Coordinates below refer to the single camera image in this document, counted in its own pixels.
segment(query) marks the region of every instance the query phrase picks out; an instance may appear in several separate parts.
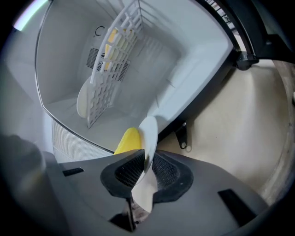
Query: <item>ventilation slot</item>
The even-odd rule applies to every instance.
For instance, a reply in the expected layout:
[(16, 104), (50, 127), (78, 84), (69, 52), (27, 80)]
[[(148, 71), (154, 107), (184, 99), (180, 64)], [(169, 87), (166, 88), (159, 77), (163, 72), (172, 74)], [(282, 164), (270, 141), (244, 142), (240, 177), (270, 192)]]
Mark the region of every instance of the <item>ventilation slot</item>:
[[(117, 64), (114, 72), (120, 71), (121, 67), (122, 67), (122, 64), (120, 64), (120, 67), (119, 67), (119, 64)], [(114, 77), (115, 77), (115, 80), (117, 80), (118, 74), (113, 74), (112, 78)]]
[[(105, 54), (104, 54), (104, 53), (101, 54), (101, 58), (105, 58)], [(100, 71), (100, 69), (101, 69), (101, 65), (102, 65), (102, 61), (100, 61), (100, 62), (98, 63), (97, 71)]]
[[(90, 49), (90, 52), (89, 52), (89, 55), (88, 55), (88, 59), (87, 59), (86, 65), (89, 68), (91, 68), (91, 69), (93, 69), (93, 67), (94, 67), (94, 63), (95, 63), (95, 59), (96, 59), (96, 56), (97, 56), (98, 51), (99, 50), (97, 48), (94, 48), (94, 47), (92, 49)], [(104, 53), (101, 54), (101, 58), (105, 58), (105, 54)], [(100, 71), (101, 65), (102, 65), (102, 61), (100, 61), (98, 63), (98, 65), (97, 65), (97, 71)]]
[(126, 73), (128, 67), (129, 67), (129, 65), (130, 65), (130, 61), (127, 60), (127, 61), (125, 62), (125, 64), (124, 64), (124, 66), (123, 66), (123, 69), (122, 69), (122, 71), (121, 71), (121, 73), (120, 73), (119, 78), (117, 79), (118, 81), (122, 81), (122, 80), (123, 80), (123, 78), (124, 78), (124, 76), (125, 76), (125, 73)]

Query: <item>beige floor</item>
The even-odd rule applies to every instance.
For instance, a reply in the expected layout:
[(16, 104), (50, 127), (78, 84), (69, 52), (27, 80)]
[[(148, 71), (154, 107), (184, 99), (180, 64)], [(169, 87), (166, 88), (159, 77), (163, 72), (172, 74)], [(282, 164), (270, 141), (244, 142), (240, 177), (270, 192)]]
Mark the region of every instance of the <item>beige floor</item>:
[(259, 192), (280, 157), (288, 126), (286, 94), (273, 62), (236, 70), (187, 124), (186, 150), (174, 133), (158, 149), (216, 164)]

